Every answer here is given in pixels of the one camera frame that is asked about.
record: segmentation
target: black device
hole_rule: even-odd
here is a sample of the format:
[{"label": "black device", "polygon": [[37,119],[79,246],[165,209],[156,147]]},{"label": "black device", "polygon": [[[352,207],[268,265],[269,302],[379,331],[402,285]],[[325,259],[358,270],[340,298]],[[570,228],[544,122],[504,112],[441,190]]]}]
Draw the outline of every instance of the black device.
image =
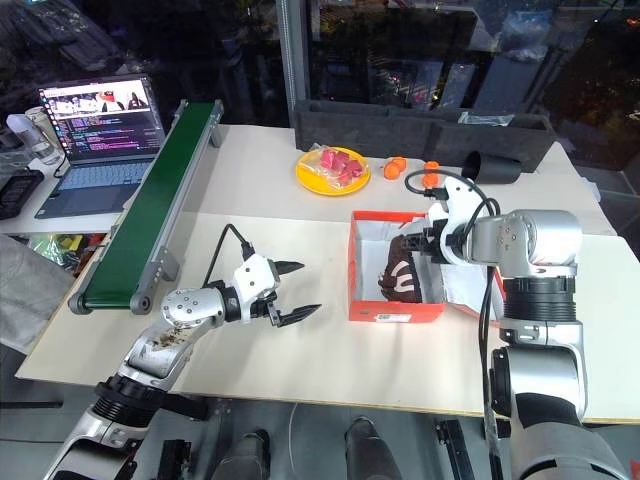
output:
[{"label": "black device", "polygon": [[12,176],[0,190],[0,220],[20,215],[22,206],[42,180],[40,170],[25,170]]},{"label": "black device", "polygon": [[149,78],[60,82],[39,95],[70,167],[35,217],[122,210],[165,136]]},{"label": "black device", "polygon": [[183,480],[191,464],[191,442],[165,440],[155,480]]}]

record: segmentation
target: yellow plate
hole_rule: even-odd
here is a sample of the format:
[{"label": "yellow plate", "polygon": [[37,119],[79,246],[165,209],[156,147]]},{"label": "yellow plate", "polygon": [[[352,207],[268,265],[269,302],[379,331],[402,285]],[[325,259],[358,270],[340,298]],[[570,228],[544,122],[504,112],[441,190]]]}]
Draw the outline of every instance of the yellow plate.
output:
[{"label": "yellow plate", "polygon": [[298,163],[296,164],[296,177],[298,178],[298,181],[303,187],[311,190],[314,193],[319,193],[320,195],[329,195],[332,197],[338,197],[341,195],[348,195],[350,193],[357,192],[362,187],[364,187],[369,182],[369,179],[371,178],[371,172],[369,170],[367,160],[359,153],[354,152],[353,150],[349,150],[348,148],[343,148],[343,147],[331,147],[331,148],[335,148],[336,150],[344,152],[348,154],[351,158],[354,158],[358,162],[360,162],[360,165],[362,165],[362,169],[364,171],[363,175],[360,178],[358,178],[355,182],[347,185],[344,188],[341,188],[340,190],[336,190],[335,188],[332,188],[331,185],[329,185],[329,182],[327,182],[326,178],[324,178],[322,175],[316,175],[315,173],[313,173],[311,170],[304,167],[300,163],[313,153],[313,152],[307,152],[300,157],[300,159],[298,160]]}]

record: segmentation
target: glass wall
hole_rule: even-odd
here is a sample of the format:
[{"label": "glass wall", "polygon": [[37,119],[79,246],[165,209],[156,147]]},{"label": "glass wall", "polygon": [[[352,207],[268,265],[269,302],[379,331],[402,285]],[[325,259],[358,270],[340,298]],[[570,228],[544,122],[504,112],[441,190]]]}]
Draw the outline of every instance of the glass wall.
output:
[{"label": "glass wall", "polygon": [[181,98],[226,123],[288,126],[275,0],[1,0],[0,119],[52,81],[148,73],[165,126]]},{"label": "glass wall", "polygon": [[637,0],[307,0],[313,99],[548,115],[575,164],[640,151]]}]

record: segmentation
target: black cup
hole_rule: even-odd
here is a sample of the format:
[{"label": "black cup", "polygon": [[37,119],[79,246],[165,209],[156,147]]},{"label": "black cup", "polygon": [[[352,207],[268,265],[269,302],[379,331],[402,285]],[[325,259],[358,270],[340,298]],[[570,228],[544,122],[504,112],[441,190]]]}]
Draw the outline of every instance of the black cup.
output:
[{"label": "black cup", "polygon": [[471,152],[464,161],[462,176],[477,184],[506,184],[515,182],[522,172],[522,164],[512,158]]}]

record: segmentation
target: floor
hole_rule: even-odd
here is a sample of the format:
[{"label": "floor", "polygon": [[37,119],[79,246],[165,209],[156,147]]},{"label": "floor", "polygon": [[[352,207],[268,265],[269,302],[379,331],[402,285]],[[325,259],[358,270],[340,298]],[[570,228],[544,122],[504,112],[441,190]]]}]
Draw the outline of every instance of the floor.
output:
[{"label": "floor", "polygon": [[[0,411],[0,479],[42,478],[49,462],[95,397],[89,387],[16,379],[23,356],[0,346],[0,400],[62,400],[59,409]],[[405,480],[453,479],[445,446],[435,435],[438,421],[453,418],[392,410],[324,405],[208,399],[211,416],[192,421],[160,411],[136,457],[135,480],[156,478],[162,442],[192,442],[190,477],[211,478],[228,446],[258,428],[271,436],[271,478],[282,480],[346,479],[345,430],[359,416],[370,417],[387,442]],[[486,448],[477,418],[459,418],[476,478],[488,478]],[[640,426],[599,428],[626,468],[640,460]],[[501,440],[505,471],[509,471],[509,443]]]}]

